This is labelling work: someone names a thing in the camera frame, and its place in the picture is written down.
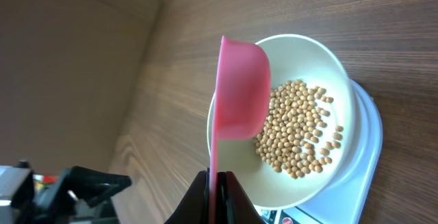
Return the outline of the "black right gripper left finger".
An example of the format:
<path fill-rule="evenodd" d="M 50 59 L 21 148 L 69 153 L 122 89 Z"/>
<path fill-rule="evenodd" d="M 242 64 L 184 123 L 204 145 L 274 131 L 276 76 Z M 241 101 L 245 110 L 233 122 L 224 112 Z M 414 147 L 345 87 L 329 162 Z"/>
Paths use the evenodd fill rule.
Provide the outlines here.
<path fill-rule="evenodd" d="M 208 224 L 209 169 L 200 171 L 165 224 Z"/>

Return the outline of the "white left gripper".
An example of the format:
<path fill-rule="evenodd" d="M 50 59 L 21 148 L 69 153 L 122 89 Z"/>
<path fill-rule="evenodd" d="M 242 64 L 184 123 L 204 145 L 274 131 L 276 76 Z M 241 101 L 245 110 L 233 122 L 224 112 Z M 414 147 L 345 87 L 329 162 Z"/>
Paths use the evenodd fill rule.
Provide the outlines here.
<path fill-rule="evenodd" d="M 1 224 L 25 223 L 34 205 L 34 172 L 30 163 L 1 165 Z M 132 184 L 126 175 L 103 173 L 81 166 L 65 169 L 34 201 L 38 214 L 70 214 L 77 200 L 93 208 Z"/>

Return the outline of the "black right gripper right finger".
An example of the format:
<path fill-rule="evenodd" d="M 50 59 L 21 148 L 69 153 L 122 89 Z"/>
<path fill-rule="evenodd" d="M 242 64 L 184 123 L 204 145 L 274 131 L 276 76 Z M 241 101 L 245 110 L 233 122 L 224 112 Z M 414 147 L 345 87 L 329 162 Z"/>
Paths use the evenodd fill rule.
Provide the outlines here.
<path fill-rule="evenodd" d="M 219 172 L 217 224 L 264 224 L 233 172 Z"/>

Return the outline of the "pink plastic measuring scoop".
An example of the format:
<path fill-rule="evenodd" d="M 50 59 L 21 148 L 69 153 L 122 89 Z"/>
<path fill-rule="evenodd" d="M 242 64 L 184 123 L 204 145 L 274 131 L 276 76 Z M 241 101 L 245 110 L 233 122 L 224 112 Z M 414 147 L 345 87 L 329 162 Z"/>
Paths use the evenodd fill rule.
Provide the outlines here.
<path fill-rule="evenodd" d="M 218 141 L 252 138 L 266 118 L 270 63 L 254 43 L 222 37 L 211 122 L 209 223 L 216 222 Z"/>

